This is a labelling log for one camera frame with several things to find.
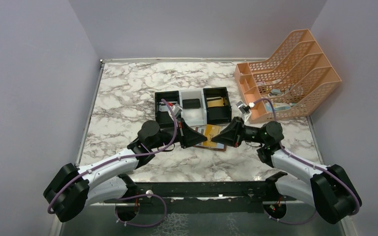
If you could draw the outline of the black and white card tray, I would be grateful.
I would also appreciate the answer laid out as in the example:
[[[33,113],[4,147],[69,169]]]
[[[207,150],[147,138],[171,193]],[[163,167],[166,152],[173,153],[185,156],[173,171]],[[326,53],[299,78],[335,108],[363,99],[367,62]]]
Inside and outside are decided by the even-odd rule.
[[[226,87],[182,89],[155,92],[155,120],[161,128],[173,126],[169,110],[162,100],[183,110],[177,116],[183,118],[188,126],[229,123],[232,108]]]

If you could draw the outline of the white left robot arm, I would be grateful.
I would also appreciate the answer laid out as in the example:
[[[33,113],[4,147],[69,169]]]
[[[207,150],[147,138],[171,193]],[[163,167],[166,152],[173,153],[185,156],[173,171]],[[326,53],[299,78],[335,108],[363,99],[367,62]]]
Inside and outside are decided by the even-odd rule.
[[[88,205],[121,198],[129,186],[120,175],[148,164],[157,153],[167,151],[175,143],[189,148],[207,140],[183,118],[172,123],[172,127],[162,129],[156,121],[146,121],[136,139],[119,153],[81,167],[72,163],[63,165],[43,192],[47,212],[67,222]]]

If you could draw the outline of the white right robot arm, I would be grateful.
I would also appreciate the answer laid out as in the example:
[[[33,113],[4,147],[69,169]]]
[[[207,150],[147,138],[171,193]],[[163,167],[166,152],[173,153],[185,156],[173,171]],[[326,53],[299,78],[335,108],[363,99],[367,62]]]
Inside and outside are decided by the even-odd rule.
[[[325,166],[299,157],[281,144],[283,139],[279,122],[270,121],[258,128],[245,125],[242,118],[235,117],[211,140],[235,148],[243,141],[261,144],[257,150],[260,161],[289,174],[272,184],[278,194],[313,206],[330,224],[359,212],[361,198],[343,167]]]

